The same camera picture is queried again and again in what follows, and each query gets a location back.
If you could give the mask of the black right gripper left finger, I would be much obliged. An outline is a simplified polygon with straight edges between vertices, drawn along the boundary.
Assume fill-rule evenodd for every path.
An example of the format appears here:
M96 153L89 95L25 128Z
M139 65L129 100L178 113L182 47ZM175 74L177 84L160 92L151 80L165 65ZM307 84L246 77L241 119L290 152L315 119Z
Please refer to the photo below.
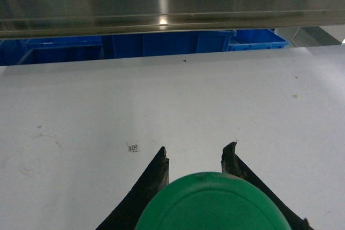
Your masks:
M169 184L169 159L161 147L132 189L97 229L134 229L149 202Z

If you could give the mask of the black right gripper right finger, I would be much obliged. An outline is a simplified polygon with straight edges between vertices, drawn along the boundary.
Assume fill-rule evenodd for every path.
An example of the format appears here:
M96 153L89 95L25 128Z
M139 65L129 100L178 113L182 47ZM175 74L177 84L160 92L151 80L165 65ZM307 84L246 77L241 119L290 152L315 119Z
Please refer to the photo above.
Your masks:
M237 156L237 142L231 142L223 148L221 156L222 173L241 178L262 191L278 207L291 229L313 229L306 218L301 219L287 207L277 195Z

